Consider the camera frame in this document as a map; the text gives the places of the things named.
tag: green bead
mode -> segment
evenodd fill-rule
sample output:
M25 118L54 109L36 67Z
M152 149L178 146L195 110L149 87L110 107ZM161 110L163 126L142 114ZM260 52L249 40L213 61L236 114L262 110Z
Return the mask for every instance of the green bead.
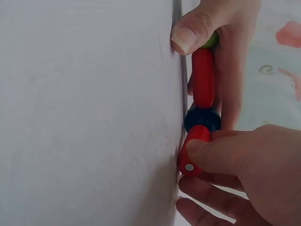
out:
M215 46L217 43L218 43L218 34L217 34L217 32L213 32L210 39L201 48L211 48L211 47Z

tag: skin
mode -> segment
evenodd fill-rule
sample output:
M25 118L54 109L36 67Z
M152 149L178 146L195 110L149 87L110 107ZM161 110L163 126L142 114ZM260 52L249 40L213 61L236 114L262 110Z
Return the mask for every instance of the skin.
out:
M233 129L241 112L246 55L256 25L260 0L201 0L172 29L171 43L181 55L203 46L216 30L214 107L222 129ZM189 94L192 93L189 82Z
M254 131L220 130L212 142L191 140L189 158L203 172L182 177L179 188L236 220L236 226L301 225L301 131L266 125ZM213 186L243 191L249 200ZM176 208L192 226L230 226L192 200Z

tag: red cylinder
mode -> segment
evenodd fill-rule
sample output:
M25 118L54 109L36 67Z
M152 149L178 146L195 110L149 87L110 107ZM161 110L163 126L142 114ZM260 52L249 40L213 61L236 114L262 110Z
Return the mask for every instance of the red cylinder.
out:
M186 145L190 140L199 139L205 142L210 140L210 132L203 125L196 125L189 130L187 137L184 141L182 149L178 156L178 166L180 172L189 177L195 177L202 171L198 166L196 166L189 158L187 154Z
M197 107L210 108L214 100L214 63L211 49L192 54L192 92Z

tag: patterned fabric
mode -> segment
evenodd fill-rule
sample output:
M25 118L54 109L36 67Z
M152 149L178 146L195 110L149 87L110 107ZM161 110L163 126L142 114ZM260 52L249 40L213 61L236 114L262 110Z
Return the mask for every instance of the patterned fabric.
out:
M301 1L263 0L246 67L238 129L301 129Z

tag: white surface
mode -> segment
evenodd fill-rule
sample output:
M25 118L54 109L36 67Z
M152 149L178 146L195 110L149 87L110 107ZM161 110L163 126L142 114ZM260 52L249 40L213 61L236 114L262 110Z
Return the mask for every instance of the white surface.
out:
M1 2L1 226L173 224L178 6Z

